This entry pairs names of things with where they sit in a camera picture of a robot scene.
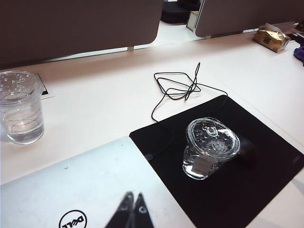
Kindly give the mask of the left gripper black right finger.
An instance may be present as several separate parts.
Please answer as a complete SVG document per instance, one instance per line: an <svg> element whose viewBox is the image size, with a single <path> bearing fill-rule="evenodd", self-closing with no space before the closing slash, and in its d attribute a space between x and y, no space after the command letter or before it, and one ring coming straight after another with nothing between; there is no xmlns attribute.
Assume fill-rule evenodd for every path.
<svg viewBox="0 0 304 228"><path fill-rule="evenodd" d="M154 228L142 193L138 195L132 212L132 228Z"/></svg>

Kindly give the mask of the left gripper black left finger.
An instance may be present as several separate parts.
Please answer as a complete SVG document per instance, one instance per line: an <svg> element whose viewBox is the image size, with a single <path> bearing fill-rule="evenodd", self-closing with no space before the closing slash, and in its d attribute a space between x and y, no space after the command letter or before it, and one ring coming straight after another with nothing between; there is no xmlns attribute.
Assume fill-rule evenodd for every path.
<svg viewBox="0 0 304 228"><path fill-rule="evenodd" d="M133 211L133 193L128 191L123 196L118 208L112 215L105 228L131 228Z"/></svg>

